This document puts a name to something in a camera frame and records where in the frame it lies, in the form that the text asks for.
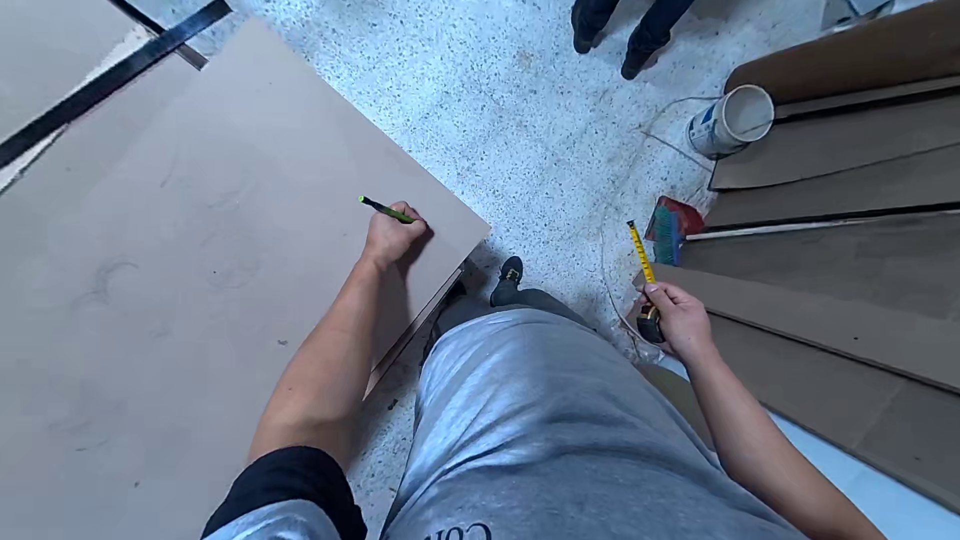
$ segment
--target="terrazzo floor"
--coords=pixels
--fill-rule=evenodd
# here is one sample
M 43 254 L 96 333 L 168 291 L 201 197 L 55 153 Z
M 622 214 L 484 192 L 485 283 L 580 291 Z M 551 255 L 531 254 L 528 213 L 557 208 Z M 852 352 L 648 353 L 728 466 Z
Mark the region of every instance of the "terrazzo floor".
M 205 1 L 134 4 L 169 27 Z M 230 0 L 238 13 L 191 44 L 214 55 L 246 16 L 266 19 L 492 225 L 471 256 L 475 290 L 488 293 L 500 262 L 520 255 L 525 285 L 567 302 L 625 354 L 649 358 L 612 308 L 625 312 L 636 297 L 624 222 L 645 223 L 660 195 L 704 209 L 709 172 L 646 134 L 689 154 L 685 121 L 705 102 L 663 109 L 716 96 L 738 64 L 818 36 L 823 0 L 698 0 L 632 82 L 619 65 L 650 2 L 623 0 L 585 56 L 572 48 L 571 3 Z M 365 450 L 348 477 L 371 538 L 410 448 L 421 355 L 415 341 L 365 404 Z

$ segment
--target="pencil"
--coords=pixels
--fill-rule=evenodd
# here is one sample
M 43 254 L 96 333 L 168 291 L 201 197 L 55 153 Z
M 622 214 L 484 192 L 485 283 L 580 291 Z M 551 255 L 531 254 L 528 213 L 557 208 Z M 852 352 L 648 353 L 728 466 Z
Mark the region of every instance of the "pencil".
M 417 221 L 416 219 L 410 217 L 405 213 L 400 213 L 390 207 L 377 203 L 375 200 L 371 199 L 370 197 L 364 197 L 363 195 L 360 195 L 360 202 L 373 208 L 374 210 L 380 213 L 385 213 L 389 215 L 390 217 L 394 218 L 396 221 L 399 221 L 400 223 L 410 224 Z

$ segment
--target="black boot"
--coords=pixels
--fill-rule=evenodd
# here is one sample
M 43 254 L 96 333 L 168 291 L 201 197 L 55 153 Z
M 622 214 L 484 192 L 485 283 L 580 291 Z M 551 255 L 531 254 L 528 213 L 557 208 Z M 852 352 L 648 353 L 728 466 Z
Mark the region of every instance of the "black boot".
M 516 288 L 523 279 L 523 261 L 514 255 L 503 263 L 500 267 L 500 282 L 490 294 L 491 307 L 506 306 L 511 304 L 511 298 L 516 294 Z
M 627 58 L 623 59 L 623 65 L 620 67 L 620 75 L 627 81 L 632 81 L 643 69 L 643 65 L 650 60 L 654 53 L 644 53 L 640 51 L 627 51 Z
M 573 50 L 585 55 L 590 52 L 590 48 L 593 47 L 593 39 L 596 36 L 586 36 L 580 27 L 580 9 L 583 1 L 584 0 L 576 0 L 576 2 L 573 3 L 573 9 L 570 10 L 570 24 L 573 25 Z

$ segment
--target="paint bucket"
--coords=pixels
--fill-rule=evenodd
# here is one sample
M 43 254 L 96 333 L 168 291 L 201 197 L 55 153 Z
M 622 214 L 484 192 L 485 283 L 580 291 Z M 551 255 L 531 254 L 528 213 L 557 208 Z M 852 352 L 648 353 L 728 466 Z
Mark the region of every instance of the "paint bucket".
M 697 152 L 719 160 L 767 135 L 773 120 L 774 102 L 763 88 L 738 86 L 690 118 L 686 137 Z

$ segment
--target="black trousers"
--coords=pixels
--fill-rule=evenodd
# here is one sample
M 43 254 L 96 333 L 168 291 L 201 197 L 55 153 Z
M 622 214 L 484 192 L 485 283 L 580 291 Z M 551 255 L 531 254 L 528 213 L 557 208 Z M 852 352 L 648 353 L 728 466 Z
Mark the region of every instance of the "black trousers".
M 584 39 L 593 41 L 607 26 L 607 21 L 616 9 L 619 0 L 577 0 L 577 32 Z M 693 0 L 654 0 L 647 13 L 640 19 L 627 43 L 627 53 L 649 55 L 670 41 L 670 29 L 693 4 Z
M 505 311 L 507 309 L 519 309 L 522 307 L 532 307 L 549 311 L 561 317 L 566 317 L 575 323 L 579 323 L 587 328 L 590 326 L 576 311 L 567 307 L 566 304 L 557 300 L 549 293 L 539 289 L 517 290 L 516 282 L 502 281 L 497 284 L 496 289 L 491 295 L 493 307 L 481 301 L 478 298 L 464 296 L 455 300 L 446 307 L 437 318 L 434 325 L 435 337 L 440 337 L 447 331 L 459 326 L 466 321 L 482 317 L 495 311 Z

